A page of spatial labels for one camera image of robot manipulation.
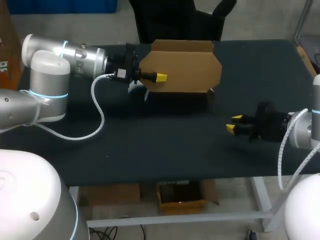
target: cardboard box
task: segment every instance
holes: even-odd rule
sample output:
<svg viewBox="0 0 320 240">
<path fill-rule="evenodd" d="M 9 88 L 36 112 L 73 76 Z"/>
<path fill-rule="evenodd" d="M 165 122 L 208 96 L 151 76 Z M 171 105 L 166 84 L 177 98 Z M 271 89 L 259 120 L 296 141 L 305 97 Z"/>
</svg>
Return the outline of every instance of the cardboard box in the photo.
<svg viewBox="0 0 320 240">
<path fill-rule="evenodd" d="M 222 65 L 211 41 L 155 40 L 140 62 L 142 72 L 166 74 L 166 82 L 141 82 L 151 92 L 206 93 L 220 82 Z"/>
<path fill-rule="evenodd" d="M 0 62 L 6 64 L 0 66 L 0 88 L 17 89 L 22 74 L 21 44 L 5 0 L 0 0 Z"/>
<path fill-rule="evenodd" d="M 140 202 L 138 183 L 83 186 L 80 188 L 80 205 L 135 204 Z"/>
<path fill-rule="evenodd" d="M 157 184 L 156 193 L 159 201 L 160 210 L 166 215 L 181 215 L 181 214 L 197 214 L 200 213 L 207 202 L 212 202 L 219 205 L 218 196 L 216 193 L 216 182 L 214 179 L 205 179 L 198 184 L 195 182 L 187 181 L 188 184 L 179 182 L 177 184 Z M 175 199 L 175 201 L 168 201 L 169 198 Z"/>
</svg>

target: open cardboard box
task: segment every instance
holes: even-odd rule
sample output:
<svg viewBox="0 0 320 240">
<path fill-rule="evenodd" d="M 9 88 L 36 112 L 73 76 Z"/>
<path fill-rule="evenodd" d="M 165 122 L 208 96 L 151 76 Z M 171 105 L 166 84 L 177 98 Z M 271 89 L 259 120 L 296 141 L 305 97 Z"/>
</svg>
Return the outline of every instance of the open cardboard box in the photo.
<svg viewBox="0 0 320 240">
<path fill-rule="evenodd" d="M 159 207 L 163 214 L 197 214 L 205 208 L 207 202 L 219 205 L 214 179 L 181 182 L 156 185 Z"/>
<path fill-rule="evenodd" d="M 155 40 L 140 62 L 142 72 L 166 74 L 166 82 L 141 80 L 150 92 L 207 93 L 220 82 L 222 65 L 211 41 Z"/>
<path fill-rule="evenodd" d="M 5 0 L 0 0 L 0 88 L 15 90 L 18 87 L 21 62 L 21 44 Z"/>
</svg>

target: concrete floor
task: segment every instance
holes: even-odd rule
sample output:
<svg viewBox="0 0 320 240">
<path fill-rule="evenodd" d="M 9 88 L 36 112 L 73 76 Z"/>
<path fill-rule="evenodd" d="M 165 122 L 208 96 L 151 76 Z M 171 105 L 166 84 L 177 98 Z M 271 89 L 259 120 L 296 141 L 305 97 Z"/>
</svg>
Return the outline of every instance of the concrete floor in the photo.
<svg viewBox="0 0 320 240">
<path fill-rule="evenodd" d="M 195 0 L 198 10 L 212 12 L 219 0 Z M 224 25 L 223 40 L 292 39 L 304 0 L 239 0 Z M 320 1 L 316 1 L 303 33 L 319 34 Z M 47 14 L 13 15 L 21 40 L 28 34 L 57 37 L 88 45 L 139 43 L 135 17 L 128 0 L 119 0 L 115 14 Z M 280 191 L 276 177 L 265 177 L 271 199 Z M 220 206 L 212 212 L 249 211 L 257 208 L 248 179 L 218 179 Z M 123 216 L 154 216 L 155 203 L 128 206 L 95 206 L 93 219 Z M 148 240 L 244 240 L 248 229 L 258 233 L 259 240 L 287 240 L 283 226 L 262 233 L 258 220 L 156 224 L 145 227 Z M 141 240 L 139 226 L 119 227 L 117 240 Z"/>
<path fill-rule="evenodd" d="M 283 177 L 286 184 L 290 177 Z M 265 185 L 273 203 L 279 196 L 277 178 L 264 177 Z M 247 212 L 258 210 L 249 178 L 216 179 L 216 192 L 220 205 L 208 203 L 205 213 Z M 121 217 L 158 216 L 157 201 L 142 200 L 137 204 L 99 205 L 81 207 L 87 220 L 117 219 Z M 258 240 L 288 240 L 283 220 L 274 232 L 263 232 L 260 220 L 235 220 L 217 222 L 194 222 L 175 224 L 145 225 L 148 240 L 245 240 L 248 229 L 257 232 Z M 98 240 L 95 234 L 92 240 Z M 121 226 L 118 228 L 117 240 L 142 240 L 143 234 L 139 226 Z"/>
</svg>

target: table frame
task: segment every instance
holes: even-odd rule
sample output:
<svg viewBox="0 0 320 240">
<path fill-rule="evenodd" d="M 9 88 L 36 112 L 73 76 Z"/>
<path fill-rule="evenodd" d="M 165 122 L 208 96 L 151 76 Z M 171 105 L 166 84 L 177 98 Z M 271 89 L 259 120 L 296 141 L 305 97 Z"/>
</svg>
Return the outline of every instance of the table frame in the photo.
<svg viewBox="0 0 320 240">
<path fill-rule="evenodd" d="M 272 232 L 279 226 L 282 220 L 282 209 L 284 208 L 287 197 L 292 188 L 299 182 L 301 177 L 301 175 L 298 176 L 291 188 L 286 192 L 282 192 L 273 205 L 270 202 L 263 177 L 251 177 L 250 180 L 252 183 L 254 196 L 259 208 L 258 211 L 101 219 L 88 220 L 86 223 L 90 228 L 103 228 L 112 226 L 261 219 L 264 232 Z M 78 202 L 79 187 L 72 186 L 70 187 L 69 191 L 74 200 Z"/>
</svg>

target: box flap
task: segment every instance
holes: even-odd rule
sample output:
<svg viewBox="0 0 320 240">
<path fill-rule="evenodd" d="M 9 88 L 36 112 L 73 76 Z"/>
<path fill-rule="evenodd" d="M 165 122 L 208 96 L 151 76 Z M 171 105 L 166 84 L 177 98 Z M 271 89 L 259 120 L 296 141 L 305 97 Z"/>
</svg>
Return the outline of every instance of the box flap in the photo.
<svg viewBox="0 0 320 240">
<path fill-rule="evenodd" d="M 152 43 L 151 51 L 212 53 L 214 44 L 212 41 L 157 39 Z"/>
<path fill-rule="evenodd" d="M 216 181 L 214 179 L 202 180 L 201 188 L 205 200 L 219 205 L 219 198 L 216 191 Z"/>
</svg>

